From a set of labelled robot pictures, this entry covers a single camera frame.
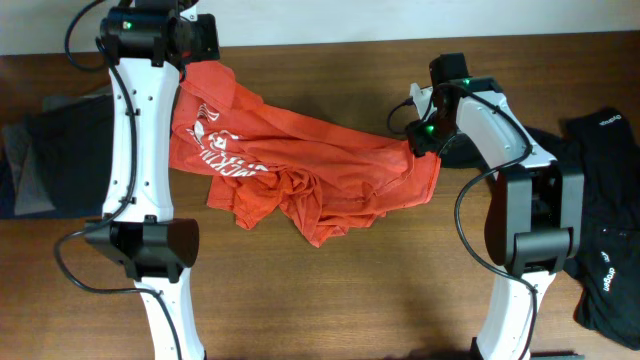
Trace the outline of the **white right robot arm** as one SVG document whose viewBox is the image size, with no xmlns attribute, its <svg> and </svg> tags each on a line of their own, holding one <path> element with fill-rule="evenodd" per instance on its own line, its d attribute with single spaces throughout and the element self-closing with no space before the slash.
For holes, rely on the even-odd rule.
<svg viewBox="0 0 640 360">
<path fill-rule="evenodd" d="M 454 141 L 467 138 L 487 167 L 456 199 L 457 233 L 464 232 L 464 196 L 484 180 L 494 182 L 484 229 L 490 258 L 472 257 L 494 273 L 495 282 L 469 356 L 530 359 L 542 300 L 580 246 L 584 175 L 532 138 L 491 78 L 412 84 L 409 102 L 419 116 L 406 128 L 415 155 L 443 155 Z"/>
</svg>

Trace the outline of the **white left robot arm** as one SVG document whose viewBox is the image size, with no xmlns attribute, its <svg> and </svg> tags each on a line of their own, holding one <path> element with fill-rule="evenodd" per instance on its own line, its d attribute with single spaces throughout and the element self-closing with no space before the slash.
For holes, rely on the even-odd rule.
<svg viewBox="0 0 640 360">
<path fill-rule="evenodd" d="M 199 226 L 174 215 L 169 147 L 174 100 L 186 67 L 216 60 L 213 15 L 193 1 L 123 1 L 101 22 L 114 130 L 103 221 L 86 241 L 123 267 L 141 296 L 157 359 L 203 359 L 190 279 Z"/>
</svg>

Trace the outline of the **orange t-shirt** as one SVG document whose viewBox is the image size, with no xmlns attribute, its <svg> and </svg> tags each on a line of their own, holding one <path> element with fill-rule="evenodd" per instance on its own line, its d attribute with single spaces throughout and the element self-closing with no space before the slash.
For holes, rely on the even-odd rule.
<svg viewBox="0 0 640 360">
<path fill-rule="evenodd" d="M 188 66 L 172 120 L 172 168 L 211 179 L 206 203 L 250 230 L 275 209 L 314 247 L 430 201 L 441 161 L 405 141 L 266 104 L 217 61 Z"/>
</svg>

